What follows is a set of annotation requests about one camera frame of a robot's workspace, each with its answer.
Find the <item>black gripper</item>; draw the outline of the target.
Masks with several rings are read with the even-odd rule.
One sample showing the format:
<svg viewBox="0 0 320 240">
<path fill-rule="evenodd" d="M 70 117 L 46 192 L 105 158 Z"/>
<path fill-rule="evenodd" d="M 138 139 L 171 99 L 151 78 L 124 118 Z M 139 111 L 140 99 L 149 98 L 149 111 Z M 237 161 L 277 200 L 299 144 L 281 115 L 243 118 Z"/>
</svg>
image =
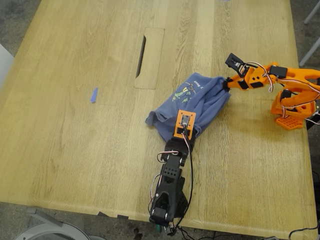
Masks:
<svg viewBox="0 0 320 240">
<path fill-rule="evenodd" d="M 166 142 L 165 151 L 178 151 L 178 155 L 183 160 L 186 160 L 189 156 L 189 152 L 193 151 L 195 140 L 196 137 L 193 136 L 191 140 L 189 140 L 189 147 L 187 147 L 186 141 L 183 138 L 172 137 Z"/>
</svg>

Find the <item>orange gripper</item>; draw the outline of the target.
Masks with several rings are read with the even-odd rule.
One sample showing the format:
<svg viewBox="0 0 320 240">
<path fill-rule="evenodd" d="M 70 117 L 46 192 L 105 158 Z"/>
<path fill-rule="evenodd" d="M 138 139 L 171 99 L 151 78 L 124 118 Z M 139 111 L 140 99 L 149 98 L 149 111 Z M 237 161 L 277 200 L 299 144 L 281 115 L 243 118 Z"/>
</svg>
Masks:
<svg viewBox="0 0 320 240">
<path fill-rule="evenodd" d="M 242 76 L 234 75 L 224 80 L 224 90 L 229 92 L 231 89 L 256 89 L 270 85 L 272 78 L 269 76 L 271 65 L 266 66 L 245 66 L 240 70 Z"/>
</svg>

